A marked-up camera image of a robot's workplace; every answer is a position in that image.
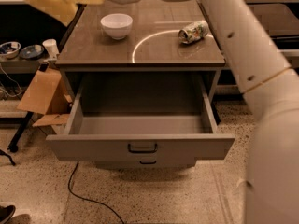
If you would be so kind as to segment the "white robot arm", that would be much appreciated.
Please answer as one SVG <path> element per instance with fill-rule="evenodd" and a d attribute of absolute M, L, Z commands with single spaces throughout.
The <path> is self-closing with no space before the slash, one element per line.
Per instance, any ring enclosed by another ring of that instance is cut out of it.
<path fill-rule="evenodd" d="M 68 25 L 78 5 L 106 0 L 24 1 Z M 200 2 L 257 119 L 249 153 L 245 223 L 299 224 L 299 76 L 243 0 Z"/>

